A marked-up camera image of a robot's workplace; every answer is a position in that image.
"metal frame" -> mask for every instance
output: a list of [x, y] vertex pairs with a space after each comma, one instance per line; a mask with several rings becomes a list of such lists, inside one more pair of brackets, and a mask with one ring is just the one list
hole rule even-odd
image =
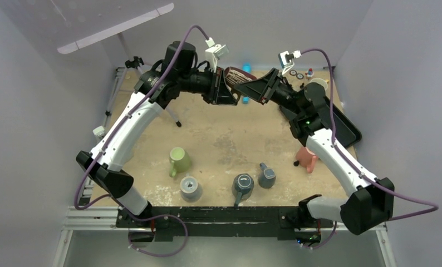
[[[63, 267], [68, 255], [70, 241], [74, 231], [139, 231], [150, 232], [150, 228], [117, 228], [116, 220], [118, 207], [90, 207], [87, 210], [76, 210], [69, 207], [58, 241], [57, 251], [52, 267]], [[306, 228], [301, 231], [316, 231], [316, 228]], [[344, 224], [338, 223], [336, 231], [348, 231]], [[386, 267], [396, 267], [395, 257], [388, 239], [386, 224], [376, 226], [369, 231], [375, 231], [377, 241]]]

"baking tray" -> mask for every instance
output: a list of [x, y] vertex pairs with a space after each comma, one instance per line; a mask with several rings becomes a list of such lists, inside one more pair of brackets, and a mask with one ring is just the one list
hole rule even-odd
[[[327, 96], [325, 96], [325, 102], [327, 107], [330, 106], [330, 100]], [[362, 139], [362, 133], [358, 130], [358, 128], [342, 113], [336, 105], [333, 104], [333, 113], [334, 113], [334, 122], [336, 124], [336, 138], [339, 142], [345, 147], [348, 148], [358, 143]], [[280, 111], [282, 111], [283, 115], [291, 120], [295, 118], [296, 114], [291, 112], [290, 110], [280, 107]], [[322, 108], [319, 111], [320, 118], [324, 121], [324, 123], [331, 128], [331, 117], [329, 116], [329, 108]]]

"worn table surface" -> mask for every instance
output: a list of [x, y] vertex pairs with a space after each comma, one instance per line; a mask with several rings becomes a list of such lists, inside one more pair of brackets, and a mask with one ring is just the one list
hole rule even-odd
[[[254, 71], [261, 77], [266, 72]], [[287, 75], [298, 90], [305, 79]], [[315, 77], [329, 79], [328, 72], [316, 71]], [[134, 73], [125, 80], [123, 89], [132, 90], [137, 81]], [[341, 108], [336, 91], [334, 103]], [[130, 93], [117, 96], [112, 124], [124, 109]], [[249, 173], [255, 180], [251, 197], [241, 206], [294, 206], [314, 194], [345, 197], [345, 193], [321, 160], [312, 174], [294, 167], [294, 156], [301, 144], [292, 137], [287, 120], [277, 104], [262, 106], [249, 100], [237, 106], [206, 104], [201, 95], [182, 93], [169, 105], [183, 124], [178, 128], [167, 112], [163, 112], [144, 131], [134, 147], [133, 158], [124, 170], [135, 179], [137, 189], [155, 206], [230, 206], [234, 203], [232, 182], [237, 174]], [[191, 157], [188, 171], [203, 188], [203, 196], [194, 203], [180, 196], [180, 180], [185, 174], [169, 176], [169, 153], [173, 147], [184, 148]], [[355, 156], [353, 148], [349, 149]], [[265, 162], [277, 174], [275, 185], [263, 189], [257, 183], [259, 163]], [[103, 194], [95, 186], [92, 198]], [[116, 205], [103, 199], [97, 205]]]

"wall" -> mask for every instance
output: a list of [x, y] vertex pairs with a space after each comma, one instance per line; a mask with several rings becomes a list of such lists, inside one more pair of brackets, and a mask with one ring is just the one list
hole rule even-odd
[[0, 266], [51, 265], [111, 72], [102, 47], [58, 55], [0, 9]]
[[[131, 50], [148, 62], [165, 55], [173, 41], [198, 24], [230, 54], [223, 66], [250, 62], [255, 68], [279, 66], [278, 53], [320, 47], [336, 64], [350, 43], [372, 0], [173, 0], [174, 9], [125, 32]], [[189, 37], [201, 60], [206, 44], [199, 32]], [[321, 54], [298, 61], [303, 67], [325, 66]]]
[[[388, 223], [398, 266], [442, 266], [442, 1], [374, 0], [336, 68], [360, 161], [440, 210]], [[395, 215], [423, 209], [396, 200]]]

